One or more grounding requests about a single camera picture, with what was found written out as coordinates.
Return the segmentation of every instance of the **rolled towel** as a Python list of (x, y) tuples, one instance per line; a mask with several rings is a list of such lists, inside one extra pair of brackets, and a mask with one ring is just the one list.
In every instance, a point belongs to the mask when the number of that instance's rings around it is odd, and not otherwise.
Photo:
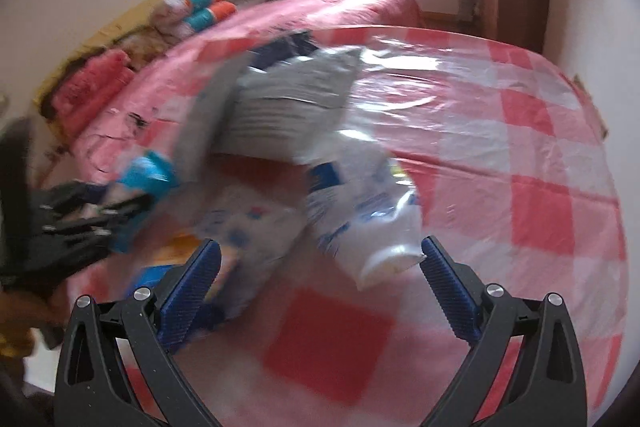
[(132, 81), (135, 73), (127, 66), (123, 50), (107, 50), (90, 58), (56, 91), (51, 100), (69, 140), (74, 140), (114, 96)]
[(233, 15), (237, 9), (233, 3), (217, 2), (204, 10), (197, 11), (177, 24), (160, 26), (158, 29), (163, 35), (183, 41)]
[(162, 0), (151, 12), (149, 22), (153, 26), (168, 26), (219, 1), (224, 0)]

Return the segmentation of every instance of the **pink checkered bedsheet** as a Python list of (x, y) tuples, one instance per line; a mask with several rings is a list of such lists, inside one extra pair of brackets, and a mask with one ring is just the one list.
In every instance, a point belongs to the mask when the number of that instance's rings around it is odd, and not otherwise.
[[(350, 118), (366, 122), (413, 177), (425, 235), (512, 295), (563, 295), (593, 411), (618, 358), (627, 279), (618, 198), (590, 102), (540, 55), (498, 42), (380, 26), (314, 37), (370, 43)], [(255, 43), (209, 42), (188, 78), (208, 78), (221, 58)], [(178, 123), (154, 125), (145, 146), (170, 150)], [(178, 210), (162, 214), (140, 248), (179, 221)], [(108, 296), (106, 278), (126, 272), (122, 258), (110, 263), (78, 276), (73, 296)], [(177, 361), (228, 427), (408, 427), (425, 418), (467, 349), (418, 267), (359, 293), (304, 238), (241, 317)], [(492, 393), (483, 412), (498, 400)]]
[[(208, 42), (269, 39), (293, 29), (338, 25), (421, 26), (417, 0), (278, 0), (241, 10), (168, 51), (136, 75), (73, 143), (85, 180), (113, 179), (130, 159), (129, 146), (138, 139), (131, 113), (146, 121), (175, 118), (162, 107), (168, 100), (190, 98), (208, 79), (209, 70), (194, 71), (196, 58)], [(168, 137), (169, 131), (161, 133)], [(151, 139), (147, 132), (141, 144)]]

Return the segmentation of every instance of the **plastic bag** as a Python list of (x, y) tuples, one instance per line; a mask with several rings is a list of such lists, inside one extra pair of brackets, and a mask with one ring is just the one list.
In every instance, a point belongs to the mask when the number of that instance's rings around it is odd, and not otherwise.
[(424, 258), (422, 214), (414, 183), (375, 140), (342, 130), (308, 172), (306, 213), (318, 248), (358, 289)]
[(305, 225), (302, 212), (245, 185), (227, 185), (215, 198), (194, 234), (238, 253), (236, 268), (212, 300), (226, 320), (238, 317), (254, 299)]
[(248, 72), (218, 152), (309, 163), (338, 127), (359, 66), (360, 48), (349, 46)]

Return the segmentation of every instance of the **metal screw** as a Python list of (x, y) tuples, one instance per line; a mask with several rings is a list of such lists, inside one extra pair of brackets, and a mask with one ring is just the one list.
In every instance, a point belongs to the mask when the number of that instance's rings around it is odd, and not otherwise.
[(504, 288), (499, 284), (490, 284), (486, 287), (486, 292), (492, 297), (502, 297), (504, 295)]
[(142, 286), (142, 288), (138, 288), (133, 292), (133, 298), (136, 301), (143, 301), (145, 299), (148, 299), (149, 295), (151, 295), (151, 290), (146, 286)]
[(549, 302), (553, 304), (553, 306), (562, 305), (562, 297), (559, 296), (557, 293), (549, 293), (548, 299), (549, 299)]
[(91, 297), (89, 295), (82, 295), (81, 297), (78, 297), (78, 300), (76, 301), (76, 306), (78, 306), (78, 308), (86, 308), (89, 304), (91, 304)]

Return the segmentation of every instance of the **blue gripper pad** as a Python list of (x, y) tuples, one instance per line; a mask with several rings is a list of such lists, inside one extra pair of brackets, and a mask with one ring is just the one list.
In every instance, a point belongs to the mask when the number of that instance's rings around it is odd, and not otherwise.
[(158, 342), (169, 353), (175, 353), (182, 344), (221, 263), (220, 246), (208, 241), (201, 243), (184, 265), (184, 272), (160, 309)]
[(429, 238), (422, 240), (422, 253), (427, 257), (420, 263), (438, 304), (442, 308), (457, 338), (474, 345), (480, 340), (480, 309), (437, 245)]

